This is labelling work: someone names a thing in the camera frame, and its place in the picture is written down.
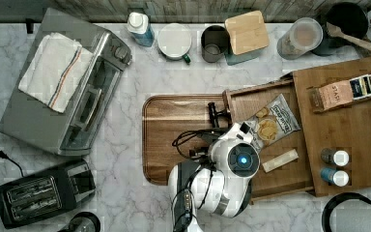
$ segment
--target striped towel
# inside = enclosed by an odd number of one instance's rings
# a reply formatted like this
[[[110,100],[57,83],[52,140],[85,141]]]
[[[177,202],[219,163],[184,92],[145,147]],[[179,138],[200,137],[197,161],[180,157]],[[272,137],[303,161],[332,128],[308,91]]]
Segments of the striped towel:
[[[63,113],[92,58],[79,42],[52,33],[43,38],[18,88]]]

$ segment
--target wooden compartment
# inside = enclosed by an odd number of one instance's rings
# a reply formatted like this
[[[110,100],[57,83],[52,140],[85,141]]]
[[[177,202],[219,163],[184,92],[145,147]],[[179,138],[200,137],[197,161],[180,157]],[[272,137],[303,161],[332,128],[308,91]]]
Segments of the wooden compartment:
[[[223,98],[230,110],[232,122],[236,123],[248,119],[281,93],[301,126],[297,94],[292,79],[237,91],[224,91]],[[264,163],[292,149],[297,150],[298,159],[269,173],[266,173],[261,165],[252,179],[254,189],[251,203],[263,198],[314,189],[303,130],[295,131],[262,150],[260,161]]]

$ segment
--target packet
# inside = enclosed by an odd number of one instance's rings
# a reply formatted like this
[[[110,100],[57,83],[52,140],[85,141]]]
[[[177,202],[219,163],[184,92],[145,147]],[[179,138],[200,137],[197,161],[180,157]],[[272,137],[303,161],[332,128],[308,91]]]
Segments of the packet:
[[[264,147],[300,130],[300,125],[282,94],[244,122],[250,126],[249,133],[253,137],[251,145],[257,154]]]
[[[341,80],[308,90],[314,112],[324,112],[371,98],[371,74]]]

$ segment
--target wooden tray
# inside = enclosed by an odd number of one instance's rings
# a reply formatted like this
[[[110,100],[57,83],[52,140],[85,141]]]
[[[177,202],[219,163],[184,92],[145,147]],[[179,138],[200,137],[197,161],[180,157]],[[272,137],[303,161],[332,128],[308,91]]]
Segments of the wooden tray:
[[[300,123],[300,110],[292,79],[237,91],[224,91],[223,98],[230,110],[232,122],[235,123],[248,119],[281,93]],[[263,198],[314,189],[303,130],[295,131],[262,150],[260,161],[266,162],[292,149],[297,150],[298,159],[269,173],[261,165],[252,179],[254,190],[251,203]]]
[[[371,187],[371,100],[315,114],[306,90],[367,73],[371,73],[371,57],[294,72],[316,196]],[[350,175],[351,182],[343,188],[320,177],[321,169],[329,166],[321,160],[322,149],[328,147],[350,155],[350,163],[341,169]]]
[[[156,185],[167,185],[171,169],[185,159],[171,142],[183,131],[209,129],[208,103],[215,102],[216,110],[224,109],[218,95],[154,96],[143,105],[143,172],[147,180]],[[220,119],[219,125],[228,122]],[[181,146],[188,154],[194,147],[209,146],[200,138],[193,138]]]

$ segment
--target small jar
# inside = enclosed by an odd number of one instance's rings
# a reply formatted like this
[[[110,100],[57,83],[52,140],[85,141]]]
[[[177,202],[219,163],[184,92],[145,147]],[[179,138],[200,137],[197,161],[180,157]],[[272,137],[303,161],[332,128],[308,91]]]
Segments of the small jar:
[[[325,163],[345,166],[349,162],[349,154],[342,150],[338,151],[332,148],[325,148],[321,152],[321,159]]]
[[[331,184],[339,187],[348,185],[349,175],[345,171],[338,171],[330,167],[324,167],[321,170],[321,178]]]

